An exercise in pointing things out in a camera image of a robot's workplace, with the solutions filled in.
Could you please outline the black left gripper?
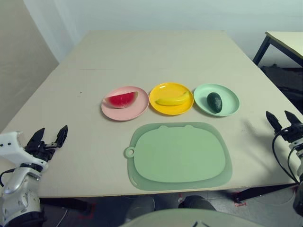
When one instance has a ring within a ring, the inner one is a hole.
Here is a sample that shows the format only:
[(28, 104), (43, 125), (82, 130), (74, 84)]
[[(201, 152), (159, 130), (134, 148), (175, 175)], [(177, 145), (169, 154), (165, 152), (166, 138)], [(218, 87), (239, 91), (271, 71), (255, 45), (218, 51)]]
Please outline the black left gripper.
[(34, 133), (27, 145), (25, 151), (35, 158), (37, 165), (47, 164), (52, 159), (57, 148), (61, 148), (67, 138), (68, 125), (63, 126), (58, 134), (55, 142), (45, 144), (42, 141), (45, 128), (41, 128)]

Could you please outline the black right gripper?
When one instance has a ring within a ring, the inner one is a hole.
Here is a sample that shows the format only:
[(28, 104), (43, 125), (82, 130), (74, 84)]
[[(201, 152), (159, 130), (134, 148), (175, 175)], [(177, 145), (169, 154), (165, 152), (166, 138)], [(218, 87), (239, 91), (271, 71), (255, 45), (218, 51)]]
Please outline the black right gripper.
[(279, 120), (271, 112), (266, 111), (266, 118), (275, 132), (275, 137), (281, 136), (287, 142), (294, 142), (303, 137), (303, 124), (301, 121), (291, 112), (284, 110), (287, 120), (291, 123), (291, 126), (282, 129)]

